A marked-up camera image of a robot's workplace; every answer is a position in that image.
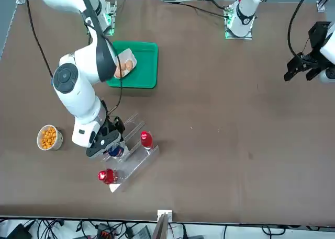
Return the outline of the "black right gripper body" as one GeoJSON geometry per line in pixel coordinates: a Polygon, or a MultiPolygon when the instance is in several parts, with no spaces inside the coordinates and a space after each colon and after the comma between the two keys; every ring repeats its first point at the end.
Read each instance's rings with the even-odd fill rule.
{"type": "Polygon", "coordinates": [[[106,136],[97,135],[97,140],[94,141],[91,147],[86,149],[86,156],[95,158],[104,155],[104,153],[113,146],[116,146],[121,140],[121,134],[114,130],[106,136]]]}

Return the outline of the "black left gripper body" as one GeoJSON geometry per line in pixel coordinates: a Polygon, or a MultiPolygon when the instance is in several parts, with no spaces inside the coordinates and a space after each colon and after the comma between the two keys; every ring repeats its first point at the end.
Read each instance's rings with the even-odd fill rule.
{"type": "Polygon", "coordinates": [[[327,38],[327,32],[332,26],[330,21],[317,21],[308,31],[311,52],[309,56],[313,60],[327,60],[320,52],[327,38]]]}

